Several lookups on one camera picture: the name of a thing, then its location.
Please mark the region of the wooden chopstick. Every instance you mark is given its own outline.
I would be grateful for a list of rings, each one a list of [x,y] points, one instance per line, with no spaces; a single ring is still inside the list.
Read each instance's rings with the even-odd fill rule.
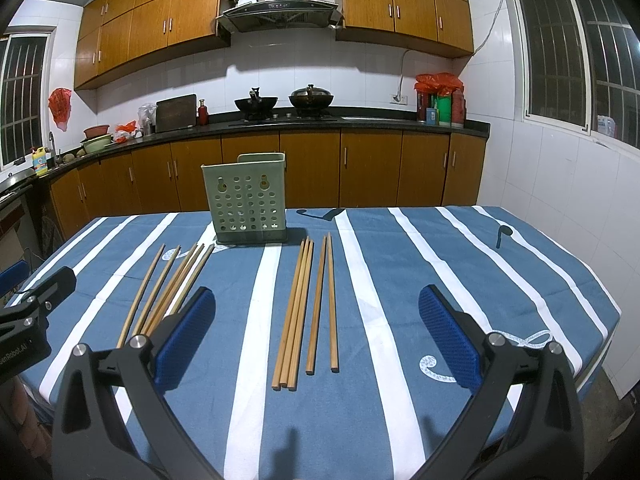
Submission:
[[[305,372],[307,375],[313,375],[314,369],[316,368],[318,333],[319,333],[319,326],[320,326],[320,312],[321,312],[321,303],[322,303],[323,275],[324,275],[324,267],[326,266],[326,245],[327,244],[328,244],[328,237],[325,235],[322,238],[320,257],[318,261],[316,289],[314,290],[314,310],[312,310],[310,335],[309,335],[306,368],[305,368]]]
[[[170,296],[171,291],[179,283],[182,271],[191,260],[196,248],[198,248],[198,244],[194,244],[192,246],[192,248],[189,250],[189,252],[186,254],[184,259],[182,260],[182,263],[180,263],[180,266],[178,266],[178,268],[175,270],[174,275],[170,278],[165,289],[160,293],[160,298],[157,299],[157,302],[151,308],[151,313],[149,314],[148,318],[145,320],[144,324],[142,325],[142,329],[141,329],[142,334],[147,335],[150,333],[151,327],[153,326],[154,318],[156,317],[157,312],[163,309],[163,306],[167,298]]]
[[[309,237],[306,237],[306,240],[304,240],[304,244],[302,247],[302,255],[300,256],[300,263],[297,266],[297,270],[295,273],[292,312],[290,317],[290,324],[288,324],[288,334],[286,335],[285,354],[283,358],[282,370],[280,373],[281,387],[286,387],[288,385],[288,373],[290,372],[291,359],[292,359],[292,353],[293,353],[293,347],[294,347],[296,321],[297,321],[298,297],[299,297],[299,292],[302,290],[303,274],[304,274],[305,261],[308,254],[309,244],[310,244]]]
[[[176,296],[176,293],[178,292],[178,289],[182,285],[183,281],[186,279],[186,274],[188,274],[188,272],[191,270],[192,266],[194,265],[194,263],[196,261],[196,258],[198,258],[198,255],[201,253],[203,248],[204,248],[203,244],[198,244],[198,248],[195,249],[195,252],[193,253],[193,256],[192,256],[191,260],[189,261],[189,263],[186,265],[186,267],[182,271],[179,283],[171,291],[171,294],[167,298],[167,300],[166,300],[166,302],[165,302],[165,304],[163,306],[163,309],[157,312],[157,315],[154,318],[153,326],[151,327],[151,331],[146,336],[150,336],[152,334],[152,331],[155,330],[155,327],[158,324],[160,324],[160,321],[163,319],[163,317],[165,316],[165,313],[167,312],[167,310],[169,309],[169,306],[171,305],[171,301],[174,300],[174,298]]]
[[[329,322],[330,322],[330,369],[333,373],[340,371],[338,360],[337,341],[337,315],[335,296],[335,275],[333,259],[333,242],[331,234],[328,234],[328,278],[329,278]]]
[[[215,249],[214,244],[209,245],[205,249],[205,252],[201,256],[201,258],[198,259],[198,262],[195,263],[194,268],[186,276],[186,282],[181,286],[179,290],[179,295],[170,306],[170,309],[168,311],[169,315],[174,315],[180,311],[180,309],[182,308],[182,305],[186,301],[186,297],[189,295],[190,290],[192,289],[195,281],[198,279],[198,276],[202,272],[208,258],[213,253],[214,249]]]
[[[167,276],[167,274],[169,273],[169,270],[172,266],[172,264],[175,261],[175,258],[179,255],[181,246],[178,245],[171,253],[169,260],[166,262],[162,272],[160,272],[160,276],[158,277],[158,279],[155,282],[155,285],[152,289],[152,292],[150,293],[150,296],[148,298],[148,300],[146,300],[146,303],[143,307],[142,313],[140,314],[136,325],[134,326],[134,329],[132,330],[132,334],[133,335],[137,335],[140,334],[142,332],[142,328],[146,322],[146,319],[149,316],[150,311],[153,309],[154,306],[154,302],[158,296],[158,294],[160,293],[160,290],[162,289],[162,286],[164,284],[165,278]]]
[[[288,363],[288,381],[286,386],[288,390],[294,391],[297,386],[297,372],[299,366],[300,345],[302,344],[302,331],[304,326],[304,317],[306,309],[306,292],[309,281],[310,266],[312,260],[312,251],[314,250],[314,241],[308,237],[304,253],[302,270],[300,270],[298,280],[298,292],[296,292],[296,317],[294,323],[294,335],[292,340],[292,352],[290,362]]]
[[[144,295],[146,286],[148,286],[150,279],[152,278],[152,275],[155,271],[155,268],[157,266],[157,263],[160,261],[160,257],[163,255],[163,251],[165,250],[165,245],[161,244],[160,248],[158,248],[158,251],[156,253],[156,255],[154,256],[152,262],[150,263],[148,270],[146,270],[145,274],[144,274],[144,278],[136,292],[136,294],[134,295],[134,300],[132,300],[131,306],[129,308],[129,311],[126,315],[125,318],[125,322],[124,324],[122,324],[122,329],[120,330],[117,342],[116,342],[116,347],[120,348],[126,341],[126,337],[129,334],[129,330],[132,324],[132,321],[134,320],[134,316],[136,315],[136,312],[138,310],[139,304],[141,302],[141,299]]]
[[[290,296],[288,296],[288,306],[286,307],[285,318],[282,326],[282,333],[281,333],[281,339],[280,339],[279,350],[277,355],[277,362],[276,362],[276,366],[274,367],[272,381],[271,381],[271,388],[273,388],[274,391],[279,391],[281,389],[280,374],[282,372],[282,367],[283,367],[286,343],[288,342],[288,328],[290,327],[295,291],[296,291],[296,286],[297,286],[297,281],[299,276],[299,269],[300,269],[300,265],[302,264],[305,245],[306,245],[306,240],[303,240],[299,246],[299,252],[298,252],[296,265],[294,269]]]

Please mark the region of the yellow detergent bottle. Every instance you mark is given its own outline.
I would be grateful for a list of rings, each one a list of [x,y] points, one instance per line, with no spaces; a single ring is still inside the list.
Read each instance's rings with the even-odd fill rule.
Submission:
[[[44,146],[32,150],[32,169],[38,177],[42,177],[49,170],[47,154]]]

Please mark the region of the stacked bowls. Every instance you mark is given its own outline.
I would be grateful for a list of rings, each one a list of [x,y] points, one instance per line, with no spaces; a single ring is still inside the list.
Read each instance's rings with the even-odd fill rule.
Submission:
[[[85,139],[81,141],[82,148],[87,154],[93,154],[103,150],[113,142],[109,125],[93,126],[84,131]]]

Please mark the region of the blue white striped tablecloth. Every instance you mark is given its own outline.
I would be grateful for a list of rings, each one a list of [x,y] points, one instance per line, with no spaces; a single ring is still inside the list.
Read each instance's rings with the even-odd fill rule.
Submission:
[[[49,318],[51,353],[23,374],[53,408],[76,344],[114,347],[158,248],[155,269],[194,244],[215,245],[198,286],[217,312],[166,399],[209,463],[228,479],[407,479],[469,400],[419,314],[435,285],[487,333],[518,347],[562,344],[576,382],[620,322],[600,278],[567,249],[498,207],[288,212],[284,244],[226,247],[208,212],[91,221],[29,286],[68,266],[76,289]],[[330,369],[328,245],[316,368],[305,372],[322,238],[332,236],[340,371]],[[300,243],[314,241],[294,391],[271,388]]]

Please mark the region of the dark cutting board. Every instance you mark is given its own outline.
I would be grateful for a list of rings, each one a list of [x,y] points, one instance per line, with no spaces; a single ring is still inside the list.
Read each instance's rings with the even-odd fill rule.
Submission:
[[[191,128],[196,125],[196,95],[177,96],[156,103],[157,133]]]

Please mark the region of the green perforated utensil holder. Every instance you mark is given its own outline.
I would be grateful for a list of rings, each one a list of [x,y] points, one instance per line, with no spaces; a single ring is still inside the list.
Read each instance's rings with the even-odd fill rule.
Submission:
[[[201,166],[216,239],[223,245],[286,240],[285,154],[247,153]]]

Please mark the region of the black countertop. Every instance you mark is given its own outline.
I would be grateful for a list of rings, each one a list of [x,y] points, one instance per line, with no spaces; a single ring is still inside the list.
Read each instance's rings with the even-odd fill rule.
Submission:
[[[488,140],[490,136],[490,125],[487,122],[467,119],[461,128],[434,126],[419,122],[415,112],[389,110],[388,108],[331,106],[322,116],[315,118],[299,117],[292,107],[277,107],[271,112],[269,118],[261,122],[246,120],[239,112],[225,112],[210,115],[205,126],[152,133],[149,136],[142,136],[124,143],[112,142],[94,154],[78,157],[71,162],[62,162],[56,167],[50,166],[48,172],[42,176],[30,174],[18,180],[17,184],[9,184],[6,179],[3,179],[1,194],[3,196],[8,194],[22,196],[26,193],[26,188],[62,177],[67,171],[88,164],[88,162],[125,154],[138,148],[147,148],[156,144],[208,139],[213,136],[221,138],[223,136],[248,136],[249,134],[271,131],[336,129],[402,130],[425,134],[460,133],[466,136],[476,136],[483,140]]]

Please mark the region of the left window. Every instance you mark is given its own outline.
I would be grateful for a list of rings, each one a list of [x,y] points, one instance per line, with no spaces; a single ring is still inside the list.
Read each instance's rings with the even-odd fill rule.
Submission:
[[[43,142],[43,85],[50,32],[1,37],[1,167],[21,164]]]

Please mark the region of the window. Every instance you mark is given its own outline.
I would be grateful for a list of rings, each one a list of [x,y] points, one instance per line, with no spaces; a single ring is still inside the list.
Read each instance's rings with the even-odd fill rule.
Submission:
[[[616,0],[513,0],[528,119],[638,148],[639,37]]]
[[[50,32],[1,37],[1,167],[21,164],[43,142],[43,85]]]

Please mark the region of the red bottle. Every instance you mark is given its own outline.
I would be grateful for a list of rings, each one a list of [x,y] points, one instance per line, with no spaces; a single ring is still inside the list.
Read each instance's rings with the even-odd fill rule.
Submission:
[[[200,99],[200,106],[198,107],[198,124],[205,126],[208,123],[208,108],[204,99]]]

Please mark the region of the black wok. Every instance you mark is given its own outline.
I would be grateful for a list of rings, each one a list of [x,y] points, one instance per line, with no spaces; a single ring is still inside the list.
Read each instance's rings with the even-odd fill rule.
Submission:
[[[261,96],[258,87],[250,89],[247,98],[236,99],[234,104],[243,114],[245,120],[260,122],[272,116],[272,111],[278,102],[276,96]]]

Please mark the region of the wooden cabinets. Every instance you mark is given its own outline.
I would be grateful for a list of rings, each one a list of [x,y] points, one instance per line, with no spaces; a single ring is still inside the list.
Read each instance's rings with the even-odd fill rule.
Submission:
[[[473,205],[487,138],[463,132],[328,129],[233,133],[118,150],[49,185],[65,238],[90,220],[204,211],[206,166],[252,156],[259,187],[288,208]]]
[[[176,56],[227,47],[241,32],[332,28],[343,41],[443,58],[474,51],[468,0],[91,0],[74,87],[95,89]]]

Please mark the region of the black lidded pot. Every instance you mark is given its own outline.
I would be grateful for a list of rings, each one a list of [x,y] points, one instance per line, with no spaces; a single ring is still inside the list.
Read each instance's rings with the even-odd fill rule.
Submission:
[[[288,97],[298,117],[319,118],[326,114],[334,95],[329,90],[307,84],[294,90]]]

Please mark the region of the right window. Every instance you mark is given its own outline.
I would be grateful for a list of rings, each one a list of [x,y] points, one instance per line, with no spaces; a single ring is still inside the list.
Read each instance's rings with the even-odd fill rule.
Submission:
[[[638,148],[639,37],[616,0],[513,0],[528,119]]]

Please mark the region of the red plastic bag on wall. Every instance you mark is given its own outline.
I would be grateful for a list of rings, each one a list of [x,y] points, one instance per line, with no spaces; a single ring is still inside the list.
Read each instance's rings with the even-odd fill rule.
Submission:
[[[73,91],[67,88],[56,88],[48,97],[48,107],[55,127],[65,132],[72,114]]]

